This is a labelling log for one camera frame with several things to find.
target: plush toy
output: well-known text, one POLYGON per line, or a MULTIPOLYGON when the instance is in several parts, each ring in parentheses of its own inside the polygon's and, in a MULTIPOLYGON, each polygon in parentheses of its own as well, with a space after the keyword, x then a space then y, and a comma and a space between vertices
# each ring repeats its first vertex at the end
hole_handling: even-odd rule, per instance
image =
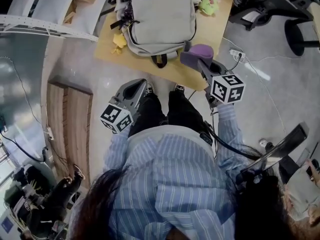
POLYGON ((116 52, 117 54, 120 55, 122 53, 122 48, 127 45, 127 41, 124 37, 124 34, 123 33, 114 34, 113 43, 116 44, 116 48, 112 50, 111 53, 114 54, 116 52))
POLYGON ((219 2, 219 0, 202 0, 199 8, 206 15, 212 16, 219 11, 219 2))

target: purple gripper pad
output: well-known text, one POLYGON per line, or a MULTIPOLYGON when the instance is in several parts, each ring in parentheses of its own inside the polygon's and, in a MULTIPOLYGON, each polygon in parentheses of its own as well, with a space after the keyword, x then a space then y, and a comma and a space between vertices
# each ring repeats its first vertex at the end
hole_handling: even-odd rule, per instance
POLYGON ((214 50, 205 44, 196 44, 189 51, 180 53, 180 62, 194 70, 198 70, 198 60, 202 60, 209 68, 214 58, 214 50))

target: yellow plush toy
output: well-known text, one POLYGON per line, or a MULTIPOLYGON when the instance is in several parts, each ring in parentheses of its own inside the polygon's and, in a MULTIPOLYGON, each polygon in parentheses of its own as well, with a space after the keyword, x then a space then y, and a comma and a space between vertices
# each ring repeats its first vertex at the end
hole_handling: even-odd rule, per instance
POLYGON ((111 53, 114 54, 116 52, 117 54, 120 55, 122 53, 122 48, 127 45, 127 40, 125 39, 123 33, 114 34, 113 43, 116 44, 116 48, 112 50, 111 53))

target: wooden table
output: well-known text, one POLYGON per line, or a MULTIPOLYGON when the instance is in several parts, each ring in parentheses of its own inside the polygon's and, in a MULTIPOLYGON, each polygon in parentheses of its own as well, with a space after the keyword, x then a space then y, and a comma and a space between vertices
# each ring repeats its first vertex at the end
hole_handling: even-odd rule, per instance
POLYGON ((313 16, 313 24, 315 27, 316 34, 318 39, 320 40, 320 5, 312 2, 308 8, 308 11, 313 16))
MULTIPOLYGON (((233 0, 220 0, 219 11, 214 16, 204 16, 199 11, 196 13, 197 30, 192 40, 193 45, 209 45, 213 48, 214 56, 218 55, 232 3, 233 0)), ((115 44, 113 44, 114 34, 120 32, 118 29, 110 29, 110 25, 116 21, 114 12, 107 15, 94 53, 96 58, 134 70, 144 71, 197 91, 201 91, 207 86, 207 82, 201 74, 181 64, 179 57, 168 60, 164 68, 158 68, 150 57, 137 56, 128 47, 125 47, 120 55, 111 54, 111 51, 115 48, 115 44)))

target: power strip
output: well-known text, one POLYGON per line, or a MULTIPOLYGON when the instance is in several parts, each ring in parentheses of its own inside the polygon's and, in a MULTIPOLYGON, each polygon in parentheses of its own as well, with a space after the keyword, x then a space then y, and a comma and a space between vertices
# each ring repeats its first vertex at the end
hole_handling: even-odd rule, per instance
POLYGON ((240 54, 241 54, 241 60, 240 62, 243 63, 245 61, 246 58, 246 54, 243 51, 239 51, 239 50, 235 50, 235 49, 230 49, 229 53, 234 56, 236 58, 236 60, 238 61, 240 58, 240 54))

